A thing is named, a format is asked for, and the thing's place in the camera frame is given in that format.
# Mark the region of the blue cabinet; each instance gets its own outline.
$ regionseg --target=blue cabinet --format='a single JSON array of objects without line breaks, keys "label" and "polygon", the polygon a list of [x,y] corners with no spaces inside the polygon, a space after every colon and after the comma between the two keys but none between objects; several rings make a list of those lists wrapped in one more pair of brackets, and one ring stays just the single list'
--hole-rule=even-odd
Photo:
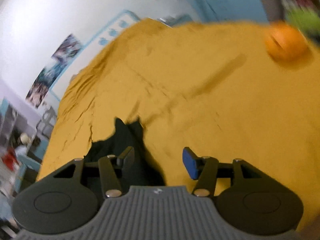
[{"label": "blue cabinet", "polygon": [[268,22],[261,0],[188,0],[203,22],[252,20]]}]

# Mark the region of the bed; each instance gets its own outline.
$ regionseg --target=bed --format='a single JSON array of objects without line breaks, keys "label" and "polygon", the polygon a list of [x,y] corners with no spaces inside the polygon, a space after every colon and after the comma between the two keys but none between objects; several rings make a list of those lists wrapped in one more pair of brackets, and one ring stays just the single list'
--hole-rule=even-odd
[{"label": "bed", "polygon": [[300,196],[304,225],[320,211],[320,53],[310,43],[298,61],[276,63],[264,29],[151,19],[126,29],[70,83],[38,179],[112,135],[115,117],[139,117],[167,185],[195,184],[186,146],[220,162],[243,158]]}]

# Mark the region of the gray gripper pad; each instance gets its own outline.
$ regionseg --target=gray gripper pad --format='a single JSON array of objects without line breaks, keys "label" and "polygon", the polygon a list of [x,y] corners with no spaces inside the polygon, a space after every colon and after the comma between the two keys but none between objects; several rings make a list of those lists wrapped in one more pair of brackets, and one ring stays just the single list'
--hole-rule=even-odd
[{"label": "gray gripper pad", "polygon": [[106,199],[84,226],[59,235],[21,230],[17,240],[295,240],[295,231],[254,236],[225,222],[212,200],[195,197],[182,187],[136,187]]}]

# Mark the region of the green object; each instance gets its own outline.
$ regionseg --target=green object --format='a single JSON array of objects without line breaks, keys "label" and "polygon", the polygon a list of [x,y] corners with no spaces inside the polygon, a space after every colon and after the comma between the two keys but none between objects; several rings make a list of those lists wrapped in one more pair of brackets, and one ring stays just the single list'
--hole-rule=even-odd
[{"label": "green object", "polygon": [[287,21],[300,31],[308,34],[320,34],[319,15],[307,8],[297,8],[287,11]]}]

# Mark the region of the orange ball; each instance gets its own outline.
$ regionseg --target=orange ball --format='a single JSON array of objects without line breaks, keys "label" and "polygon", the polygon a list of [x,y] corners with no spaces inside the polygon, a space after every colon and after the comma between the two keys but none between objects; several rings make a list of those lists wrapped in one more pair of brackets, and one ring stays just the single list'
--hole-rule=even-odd
[{"label": "orange ball", "polygon": [[285,22],[272,23],[266,31],[267,52],[275,60],[293,60],[308,50],[302,33]]}]

